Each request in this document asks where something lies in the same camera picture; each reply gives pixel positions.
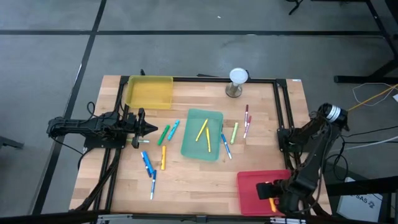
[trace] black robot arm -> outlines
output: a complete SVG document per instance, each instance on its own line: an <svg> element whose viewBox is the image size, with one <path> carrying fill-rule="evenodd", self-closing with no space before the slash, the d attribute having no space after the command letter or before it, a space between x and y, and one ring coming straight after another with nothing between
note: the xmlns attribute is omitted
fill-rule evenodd
<svg viewBox="0 0 398 224"><path fill-rule="evenodd" d="M320 168L342 129L348 130L347 111L325 103L312 113L311 121L302 128L278 133L283 150L307 151L309 154L292 171L289 179L257 184L260 199L277 197L279 211L285 214L300 213L299 201L311 197L318 187Z"/></svg>
<svg viewBox="0 0 398 224"><path fill-rule="evenodd" d="M47 134L51 138L70 133L81 134L86 137L84 146L87 148L122 148L127 134L135 134L131 144L138 148L139 137L157 130L157 127L145 121L143 108L139 109L138 118L134 113L120 117L119 113L113 111L86 120L55 118L49 121Z"/></svg>

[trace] blue marker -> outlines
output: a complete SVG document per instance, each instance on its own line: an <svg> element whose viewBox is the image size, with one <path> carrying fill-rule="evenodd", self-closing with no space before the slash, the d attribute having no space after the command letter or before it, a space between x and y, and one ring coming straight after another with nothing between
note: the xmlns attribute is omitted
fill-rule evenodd
<svg viewBox="0 0 398 224"><path fill-rule="evenodd" d="M150 174L150 172L149 172L149 168L148 168L147 162L145 162L144 154L141 153L141 156L142 156L142 160L144 160L144 164L145 164L145 168L147 169L148 176L149 176L149 177L152 177L151 174Z"/></svg>
<svg viewBox="0 0 398 224"><path fill-rule="evenodd" d="M225 139L224 134L221 134L221 137L223 138L224 145L225 145L225 148L226 148L226 152L228 153L229 159L232 159L231 152L229 151L229 147L228 147L228 144L226 143L226 139Z"/></svg>
<svg viewBox="0 0 398 224"><path fill-rule="evenodd" d="M172 139L172 137L173 137L173 135L174 135L174 132L175 132L175 130L176 130L176 128L178 127L179 124L180 124L180 120L177 120L177 121L175 122L174 126L173 126L172 131L170 132L169 136L167 137L167 140L171 140L171 139Z"/></svg>
<svg viewBox="0 0 398 224"><path fill-rule="evenodd" d="M154 173L154 168L152 168L152 164L150 163L150 160L149 160L147 152L143 151L142 154L144 155L144 160L145 160L146 165L148 166L149 173L153 174Z"/></svg>
<svg viewBox="0 0 398 224"><path fill-rule="evenodd" d="M154 198L155 182L156 182L156 170L154 170L154 178L152 179L152 188L150 189L150 199L151 200Z"/></svg>

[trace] red plastic tray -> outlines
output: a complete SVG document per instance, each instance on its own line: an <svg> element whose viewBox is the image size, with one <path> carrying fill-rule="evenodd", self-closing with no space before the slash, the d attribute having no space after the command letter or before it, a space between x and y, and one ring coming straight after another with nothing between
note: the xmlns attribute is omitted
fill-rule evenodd
<svg viewBox="0 0 398 224"><path fill-rule="evenodd" d="M258 183L288 179L289 170L265 170L238 172L238 194L241 213L245 216L284 216L280 211L273 212L269 200L260 200L257 194Z"/></svg>

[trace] marker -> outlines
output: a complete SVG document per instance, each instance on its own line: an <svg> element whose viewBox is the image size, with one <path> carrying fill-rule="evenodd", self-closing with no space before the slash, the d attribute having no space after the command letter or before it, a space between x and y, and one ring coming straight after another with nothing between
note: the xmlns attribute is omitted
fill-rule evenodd
<svg viewBox="0 0 398 224"><path fill-rule="evenodd" d="M243 138L246 138L246 135L248 134L250 121L251 121L251 115L250 115L249 120L248 120L248 126L246 127L246 130L244 130Z"/></svg>
<svg viewBox="0 0 398 224"><path fill-rule="evenodd" d="M167 131L169 131L169 128L170 128L170 125L166 125L166 128L164 129L159 141L157 141L158 146L162 144L162 141L163 141L164 137L166 136Z"/></svg>
<svg viewBox="0 0 398 224"><path fill-rule="evenodd" d="M148 156L147 152L143 151L142 154L144 155L145 164L148 166L149 173L153 174L154 168L152 167L152 164L150 163L149 156Z"/></svg>
<svg viewBox="0 0 398 224"><path fill-rule="evenodd" d="M234 142L235 142L235 136L236 136L237 130L238 130L238 122L235 122L234 132L232 133L232 137L231 137L231 144L234 144Z"/></svg>
<svg viewBox="0 0 398 224"><path fill-rule="evenodd" d="M145 162L144 154L143 154L142 152L141 152L141 156L142 156L142 160L144 161L144 164L145 164L145 169L147 169L148 176L149 176L149 177L152 177L152 175L151 175L150 172L149 172L148 165L147 165L147 163Z"/></svg>
<svg viewBox="0 0 398 224"><path fill-rule="evenodd" d="M207 146L209 148L209 152L211 152L211 147L210 147L210 134L209 134L209 128L206 127L206 137L207 137Z"/></svg>
<svg viewBox="0 0 398 224"><path fill-rule="evenodd" d="M206 124L207 124L208 119L206 119L206 121L203 123L203 125L201 126L201 129L199 131L198 137L197 137L197 141L199 140L199 137L201 135L201 132L204 130Z"/></svg>
<svg viewBox="0 0 398 224"><path fill-rule="evenodd" d="M225 136L223 133L221 133L221 138L224 141L225 149L226 149L226 152L228 153L229 159L232 159L231 152L229 151L229 147L228 147L228 144L226 143L226 139L225 139Z"/></svg>
<svg viewBox="0 0 398 224"><path fill-rule="evenodd" d="M150 199L154 199L155 192L155 182L156 182L156 170L154 170L154 178L152 179L152 187L150 188Z"/></svg>
<svg viewBox="0 0 398 224"><path fill-rule="evenodd" d="M249 105L246 105L246 112L244 112L244 127L248 126Z"/></svg>
<svg viewBox="0 0 398 224"><path fill-rule="evenodd" d="M166 169L166 146L162 147L162 166L161 166L162 170Z"/></svg>
<svg viewBox="0 0 398 224"><path fill-rule="evenodd" d="M177 120L175 122L172 131L170 132L169 136L167 137L167 140L171 140L172 139L172 137L174 135L174 132L175 132L176 128L178 127L178 124L180 124L180 120Z"/></svg>
<svg viewBox="0 0 398 224"><path fill-rule="evenodd" d="M270 203L270 205L271 205L271 210L272 210L273 212L276 212L277 210L276 210L276 206L275 206L274 199L273 199L273 198L269 198L269 203Z"/></svg>

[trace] yellow marker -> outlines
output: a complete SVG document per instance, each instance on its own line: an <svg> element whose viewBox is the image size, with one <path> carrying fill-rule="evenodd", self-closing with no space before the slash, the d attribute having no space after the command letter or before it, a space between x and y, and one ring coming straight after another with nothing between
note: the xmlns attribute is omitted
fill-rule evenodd
<svg viewBox="0 0 398 224"><path fill-rule="evenodd" d="M271 204L271 210L276 212L276 206L273 198L269 198L269 203Z"/></svg>
<svg viewBox="0 0 398 224"><path fill-rule="evenodd" d="M209 147L209 152L211 152L211 147L210 147L210 135L209 135L209 128L206 127L206 137L207 137L207 145Z"/></svg>
<svg viewBox="0 0 398 224"><path fill-rule="evenodd" d="M204 130L204 128L205 128L205 126L206 126L206 124L207 124L207 120L208 120L208 119L206 119L206 121L203 123L203 126L201 127L201 129L200 129L200 131L199 131L199 134L198 134L198 137L197 137L197 141L199 140L199 137L200 137L200 135L201 135L201 132Z"/></svg>
<svg viewBox="0 0 398 224"><path fill-rule="evenodd" d="M166 146L162 147L162 170L166 169Z"/></svg>

